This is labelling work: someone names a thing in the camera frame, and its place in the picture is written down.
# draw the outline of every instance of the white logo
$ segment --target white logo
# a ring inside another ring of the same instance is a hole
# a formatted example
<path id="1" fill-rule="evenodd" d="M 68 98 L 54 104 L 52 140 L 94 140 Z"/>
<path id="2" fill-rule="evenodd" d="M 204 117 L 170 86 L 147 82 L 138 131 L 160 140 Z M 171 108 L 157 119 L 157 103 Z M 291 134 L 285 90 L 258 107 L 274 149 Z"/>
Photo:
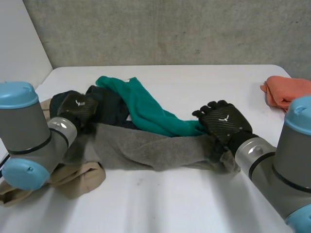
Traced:
<path id="1" fill-rule="evenodd" d="M 228 121 L 228 119 L 229 119 L 229 115 L 227 115 L 227 117 L 225 119 L 218 119 L 218 120 L 220 120 L 220 121 Z"/>
<path id="2" fill-rule="evenodd" d="M 80 102 L 78 102 L 78 101 L 76 100 L 76 104 L 77 104 L 78 106 L 83 106 L 83 105 L 85 105 L 86 103 L 85 103 L 85 102 L 80 103 Z"/>

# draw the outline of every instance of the beige cloth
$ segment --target beige cloth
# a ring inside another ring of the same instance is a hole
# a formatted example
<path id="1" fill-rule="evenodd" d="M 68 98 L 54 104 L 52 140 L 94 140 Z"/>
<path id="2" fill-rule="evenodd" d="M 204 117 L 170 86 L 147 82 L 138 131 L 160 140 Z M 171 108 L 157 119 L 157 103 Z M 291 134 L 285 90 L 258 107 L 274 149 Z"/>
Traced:
<path id="1" fill-rule="evenodd" d="M 46 119 L 50 118 L 50 102 L 51 99 L 41 103 Z M 98 163 L 60 164 L 53 171 L 46 185 L 54 187 L 68 199 L 74 199 L 100 186 L 105 178 L 105 170 Z M 12 206 L 28 197 L 32 192 L 14 188 L 3 181 L 0 183 L 0 206 Z"/>

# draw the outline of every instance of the orange towel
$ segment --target orange towel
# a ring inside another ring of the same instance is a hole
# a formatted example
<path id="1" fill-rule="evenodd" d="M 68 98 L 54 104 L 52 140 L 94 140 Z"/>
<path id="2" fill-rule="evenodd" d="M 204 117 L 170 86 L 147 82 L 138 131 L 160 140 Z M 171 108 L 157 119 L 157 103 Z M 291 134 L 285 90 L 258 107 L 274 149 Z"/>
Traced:
<path id="1" fill-rule="evenodd" d="M 268 104 L 287 111 L 291 102 L 299 97 L 311 95 L 311 81 L 271 76 L 261 90 L 267 93 Z"/>

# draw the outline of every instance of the gray towel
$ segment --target gray towel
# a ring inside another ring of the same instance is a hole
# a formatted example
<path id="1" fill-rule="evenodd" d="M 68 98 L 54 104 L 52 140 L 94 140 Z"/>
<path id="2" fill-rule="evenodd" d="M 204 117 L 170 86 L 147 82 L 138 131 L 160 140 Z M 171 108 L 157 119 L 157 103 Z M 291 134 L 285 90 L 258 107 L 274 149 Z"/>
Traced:
<path id="1" fill-rule="evenodd" d="M 106 169 L 163 171 L 179 166 L 234 172 L 236 165 L 231 152 L 219 164 L 210 164 L 213 148 L 208 135 L 166 137 L 145 131 L 97 124 L 93 135 L 79 135 L 67 151 L 64 164 L 99 162 Z"/>

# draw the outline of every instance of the white table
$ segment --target white table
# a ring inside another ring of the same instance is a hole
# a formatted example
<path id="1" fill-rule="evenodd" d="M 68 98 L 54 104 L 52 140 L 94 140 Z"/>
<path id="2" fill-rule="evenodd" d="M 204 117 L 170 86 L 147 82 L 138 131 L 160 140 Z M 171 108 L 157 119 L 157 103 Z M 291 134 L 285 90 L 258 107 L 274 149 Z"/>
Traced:
<path id="1" fill-rule="evenodd" d="M 212 100 L 237 106 L 254 133 L 276 146 L 284 113 L 268 107 L 259 86 L 274 65 L 63 67 L 37 89 L 40 101 L 85 92 L 102 75 L 137 77 L 161 106 L 181 119 Z M 52 188 L 11 208 L 0 207 L 1 233 L 291 233 L 240 172 L 178 168 L 164 172 L 108 170 L 96 190 L 69 201 Z"/>

